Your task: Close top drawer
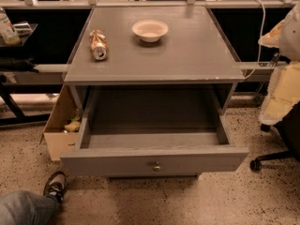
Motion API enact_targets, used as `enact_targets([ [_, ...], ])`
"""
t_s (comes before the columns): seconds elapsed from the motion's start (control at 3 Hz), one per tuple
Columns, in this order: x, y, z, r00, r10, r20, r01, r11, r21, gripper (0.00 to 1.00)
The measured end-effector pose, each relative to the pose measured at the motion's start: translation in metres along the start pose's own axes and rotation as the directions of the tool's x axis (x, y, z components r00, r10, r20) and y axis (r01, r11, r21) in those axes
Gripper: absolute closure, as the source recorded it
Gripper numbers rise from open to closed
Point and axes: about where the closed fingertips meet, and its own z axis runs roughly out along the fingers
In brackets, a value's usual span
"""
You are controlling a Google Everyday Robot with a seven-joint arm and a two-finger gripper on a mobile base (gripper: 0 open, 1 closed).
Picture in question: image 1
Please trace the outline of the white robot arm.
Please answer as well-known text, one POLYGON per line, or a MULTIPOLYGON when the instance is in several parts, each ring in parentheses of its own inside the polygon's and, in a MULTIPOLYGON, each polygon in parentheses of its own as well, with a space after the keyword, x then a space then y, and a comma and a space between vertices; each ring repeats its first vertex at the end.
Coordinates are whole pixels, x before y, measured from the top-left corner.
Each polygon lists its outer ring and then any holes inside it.
POLYGON ((300 101, 300 5, 296 4, 258 43, 279 48, 280 55, 290 60, 287 66, 274 68, 259 114, 262 124, 274 125, 300 101))

